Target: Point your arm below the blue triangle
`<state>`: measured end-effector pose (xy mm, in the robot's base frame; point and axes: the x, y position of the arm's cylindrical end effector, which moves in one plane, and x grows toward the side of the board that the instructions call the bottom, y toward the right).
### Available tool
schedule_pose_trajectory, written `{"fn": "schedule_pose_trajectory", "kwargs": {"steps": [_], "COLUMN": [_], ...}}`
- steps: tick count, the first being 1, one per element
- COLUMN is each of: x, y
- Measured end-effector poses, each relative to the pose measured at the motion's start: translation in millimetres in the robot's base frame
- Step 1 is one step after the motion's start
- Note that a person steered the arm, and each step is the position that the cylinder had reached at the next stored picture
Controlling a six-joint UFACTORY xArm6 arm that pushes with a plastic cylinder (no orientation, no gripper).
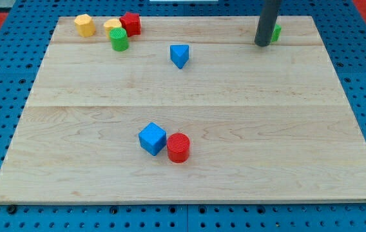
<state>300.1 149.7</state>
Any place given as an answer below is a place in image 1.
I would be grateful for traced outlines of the green block behind arm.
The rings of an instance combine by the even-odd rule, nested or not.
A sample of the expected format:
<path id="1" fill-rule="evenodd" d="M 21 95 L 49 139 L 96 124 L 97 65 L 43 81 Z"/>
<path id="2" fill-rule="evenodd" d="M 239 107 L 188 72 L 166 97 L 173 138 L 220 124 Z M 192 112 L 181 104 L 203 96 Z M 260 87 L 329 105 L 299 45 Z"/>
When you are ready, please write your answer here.
<path id="1" fill-rule="evenodd" d="M 282 27 L 279 24 L 275 24 L 273 34 L 271 37 L 271 42 L 276 42 L 277 40 L 279 40 L 281 31 L 282 31 Z"/>

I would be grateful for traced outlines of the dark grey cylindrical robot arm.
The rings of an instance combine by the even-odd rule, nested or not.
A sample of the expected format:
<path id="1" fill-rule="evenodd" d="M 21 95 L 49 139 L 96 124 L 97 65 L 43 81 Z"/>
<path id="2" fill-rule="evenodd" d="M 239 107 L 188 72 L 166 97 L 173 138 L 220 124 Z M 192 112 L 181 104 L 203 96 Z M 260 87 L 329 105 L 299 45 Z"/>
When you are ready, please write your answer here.
<path id="1" fill-rule="evenodd" d="M 265 0 L 259 17 L 255 44 L 266 47 L 271 43 L 282 0 Z"/>

